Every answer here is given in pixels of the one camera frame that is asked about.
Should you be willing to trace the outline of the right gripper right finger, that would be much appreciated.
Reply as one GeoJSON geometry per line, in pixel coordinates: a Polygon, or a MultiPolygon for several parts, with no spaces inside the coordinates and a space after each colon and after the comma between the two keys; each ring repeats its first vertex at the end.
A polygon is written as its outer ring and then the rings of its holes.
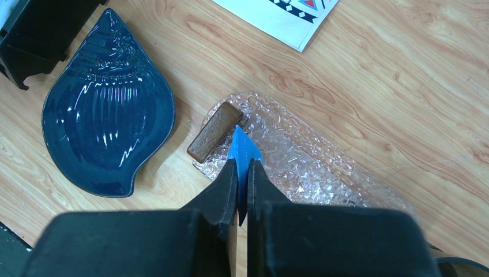
{"type": "Polygon", "coordinates": [[[405,212],[291,202],[252,160],[248,276],[440,276],[405,212]]]}

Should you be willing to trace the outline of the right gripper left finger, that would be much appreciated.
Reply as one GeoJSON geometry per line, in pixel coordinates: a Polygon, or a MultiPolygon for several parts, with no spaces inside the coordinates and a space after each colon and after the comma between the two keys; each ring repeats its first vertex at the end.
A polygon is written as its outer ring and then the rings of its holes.
{"type": "Polygon", "coordinates": [[[236,162],[180,209],[71,212],[54,218],[24,276],[234,276],[236,162]]]}

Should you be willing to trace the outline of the blue toothpaste tube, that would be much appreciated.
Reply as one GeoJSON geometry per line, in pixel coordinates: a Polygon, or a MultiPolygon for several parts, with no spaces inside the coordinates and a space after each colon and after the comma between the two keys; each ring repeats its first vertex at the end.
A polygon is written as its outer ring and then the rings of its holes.
{"type": "Polygon", "coordinates": [[[238,174],[238,217],[239,226],[243,224],[247,214],[248,174],[251,160],[263,162],[263,156],[255,142],[238,125],[232,135],[228,151],[228,160],[235,159],[238,174]]]}

